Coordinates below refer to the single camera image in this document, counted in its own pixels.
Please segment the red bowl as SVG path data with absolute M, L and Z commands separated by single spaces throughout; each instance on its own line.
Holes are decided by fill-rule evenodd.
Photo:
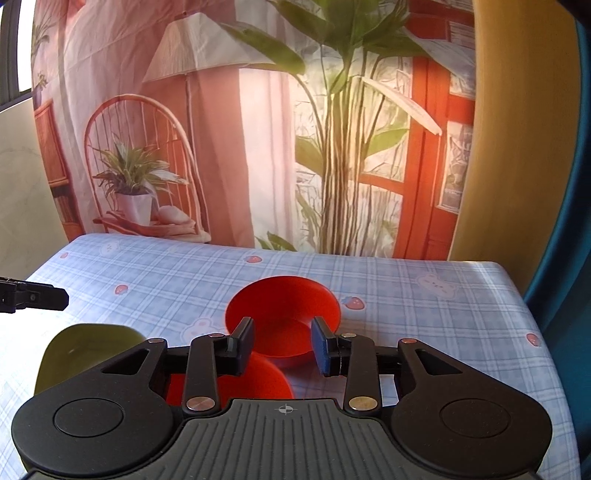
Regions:
M 167 350 L 150 381 L 152 391 L 160 395 L 167 405 L 180 409 L 188 350 L 188 347 Z M 218 387 L 224 409 L 235 399 L 287 400 L 294 397 L 287 377 L 256 353 L 250 354 L 242 376 L 221 376 Z
M 224 313 L 229 331 L 252 318 L 253 351 L 280 368 L 314 360 L 311 321 L 321 317 L 332 332 L 339 329 L 341 307 L 332 291 L 317 281 L 274 276 L 250 283 L 231 298 Z

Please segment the olive green plate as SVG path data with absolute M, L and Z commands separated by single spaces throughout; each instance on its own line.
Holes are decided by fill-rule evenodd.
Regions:
M 105 360 L 142 343 L 136 330 L 111 324 L 76 324 L 58 333 L 48 344 L 37 374 L 37 395 Z

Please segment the blue plaid tablecloth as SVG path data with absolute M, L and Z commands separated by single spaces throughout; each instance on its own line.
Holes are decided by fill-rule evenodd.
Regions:
M 183 346 L 220 332 L 228 302 L 249 283 L 300 276 L 325 285 L 341 328 L 394 345 L 415 337 L 538 400 L 553 423 L 540 468 L 546 479 L 581 475 L 571 413 L 551 354 L 506 271 L 492 262 L 412 261 L 192 244 L 88 234 L 32 275 L 67 291 L 62 312 L 24 309 L 1 318 L 1 475 L 25 473 L 11 439 L 34 391 L 48 343 L 78 323 L 128 326 Z

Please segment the blue curtain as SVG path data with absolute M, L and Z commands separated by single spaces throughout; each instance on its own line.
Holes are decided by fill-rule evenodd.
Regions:
M 590 19 L 576 22 L 581 97 L 575 153 L 557 221 L 525 301 L 560 377 L 579 472 L 590 477 Z

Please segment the printed room backdrop cloth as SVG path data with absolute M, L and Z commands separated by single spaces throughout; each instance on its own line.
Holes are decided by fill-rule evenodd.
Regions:
M 450 254 L 469 1 L 38 1 L 30 58 L 68 239 Z

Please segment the yellow curtain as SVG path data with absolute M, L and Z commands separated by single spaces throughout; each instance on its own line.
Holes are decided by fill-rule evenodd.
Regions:
M 575 154 L 577 29 L 557 1 L 477 1 L 474 11 L 475 125 L 450 257 L 496 262 L 525 292 Z

